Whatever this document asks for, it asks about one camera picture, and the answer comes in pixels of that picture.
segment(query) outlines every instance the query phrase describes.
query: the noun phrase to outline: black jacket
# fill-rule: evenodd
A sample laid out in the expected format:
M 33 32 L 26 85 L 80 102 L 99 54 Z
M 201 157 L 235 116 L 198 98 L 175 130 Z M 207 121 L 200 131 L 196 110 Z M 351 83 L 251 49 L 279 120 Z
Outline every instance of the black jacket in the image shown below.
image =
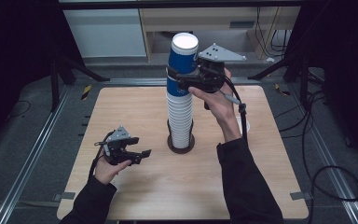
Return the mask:
M 259 172 L 245 139 L 219 144 L 223 191 L 232 223 L 283 223 L 282 212 Z M 116 188 L 93 177 L 61 223 L 104 223 Z

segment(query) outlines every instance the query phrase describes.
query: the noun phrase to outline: person's right hand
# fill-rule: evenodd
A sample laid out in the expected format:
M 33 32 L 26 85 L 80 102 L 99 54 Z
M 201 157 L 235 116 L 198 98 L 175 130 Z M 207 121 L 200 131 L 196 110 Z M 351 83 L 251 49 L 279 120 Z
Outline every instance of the person's right hand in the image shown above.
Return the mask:
M 228 78 L 231 78 L 231 73 L 225 68 L 225 73 Z M 226 98 L 225 94 L 232 95 L 232 90 L 228 84 L 224 84 L 220 91 L 208 93 L 189 87 L 188 91 L 196 97 L 205 101 L 209 106 L 212 114 L 216 117 L 217 123 L 222 129 L 226 142 L 238 139 L 241 137 L 240 126 L 234 112 L 234 105 Z

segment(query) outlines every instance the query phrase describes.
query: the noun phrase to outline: black tripod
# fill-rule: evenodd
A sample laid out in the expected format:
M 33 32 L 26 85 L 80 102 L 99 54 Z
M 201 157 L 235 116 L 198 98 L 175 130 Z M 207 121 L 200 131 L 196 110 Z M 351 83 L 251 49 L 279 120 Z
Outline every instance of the black tripod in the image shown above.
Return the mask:
M 314 12 L 318 12 L 315 19 L 311 22 L 309 28 L 304 32 L 304 34 L 297 40 L 297 42 L 291 46 L 291 42 L 289 41 L 289 45 L 287 47 L 287 51 L 284 53 L 284 58 L 279 62 L 273 64 L 271 67 L 262 71 L 261 73 L 248 77 L 249 79 L 261 79 L 275 70 L 287 66 L 287 70 L 284 74 L 284 80 L 287 82 L 294 81 L 300 75 L 301 83 L 300 83 L 300 101 L 303 105 L 306 105 L 307 102 L 307 94 L 308 94 L 308 80 L 309 78 L 317 79 L 317 81 L 321 81 L 319 78 L 310 73 L 309 67 L 309 54 L 312 50 L 312 43 L 314 43 L 317 38 L 319 23 L 321 22 L 321 18 L 324 16 L 325 10 L 330 5 L 331 0 L 327 2 L 313 2 L 309 1 L 303 5 L 299 16 L 302 15 L 303 18 L 307 18 L 312 16 L 309 13 L 309 9 L 313 9 Z M 295 29 L 301 30 L 301 25 L 296 22 Z

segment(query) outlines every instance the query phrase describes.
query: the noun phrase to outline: wooden table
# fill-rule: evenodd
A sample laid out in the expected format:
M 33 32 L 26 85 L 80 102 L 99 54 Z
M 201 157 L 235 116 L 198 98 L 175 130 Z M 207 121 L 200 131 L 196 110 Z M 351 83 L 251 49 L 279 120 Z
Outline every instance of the wooden table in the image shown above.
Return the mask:
M 249 145 L 255 162 L 266 178 L 284 218 L 305 218 L 304 200 L 293 201 L 290 193 L 300 191 L 287 157 L 267 98 L 259 86 L 239 86 L 247 104 Z M 110 220 L 229 219 L 223 196 L 221 168 L 216 145 L 224 142 L 220 128 L 203 101 L 193 97 L 194 148 L 175 154 L 167 145 L 165 87 L 102 89 L 65 192 L 82 190 L 91 161 L 107 133 L 123 125 L 137 145 L 128 151 L 152 149 L 149 158 L 120 172 L 113 180 L 118 191 L 111 203 Z M 62 199 L 58 218 L 73 207 L 74 200 Z

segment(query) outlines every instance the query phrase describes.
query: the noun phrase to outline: fingers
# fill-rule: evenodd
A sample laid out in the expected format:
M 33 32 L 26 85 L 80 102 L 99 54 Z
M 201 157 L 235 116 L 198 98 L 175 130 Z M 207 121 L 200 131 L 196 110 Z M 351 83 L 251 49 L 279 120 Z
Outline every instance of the fingers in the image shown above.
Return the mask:
M 122 163 L 119 163 L 118 165 L 116 165 L 117 171 L 122 171 L 129 165 L 131 165 L 130 160 L 123 161 Z
M 201 100 L 205 100 L 205 99 L 204 99 L 204 98 L 205 98 L 205 92 L 204 92 L 204 91 L 202 91 L 202 90 L 200 90 L 200 89 L 197 89 L 197 88 L 195 88 L 195 87 L 189 87 L 189 88 L 188 88 L 188 91 L 189 91 L 191 94 L 195 95 L 196 97 L 200 98 Z
M 231 78 L 231 72 L 228 71 L 228 69 L 225 68 L 225 73 L 228 78 Z

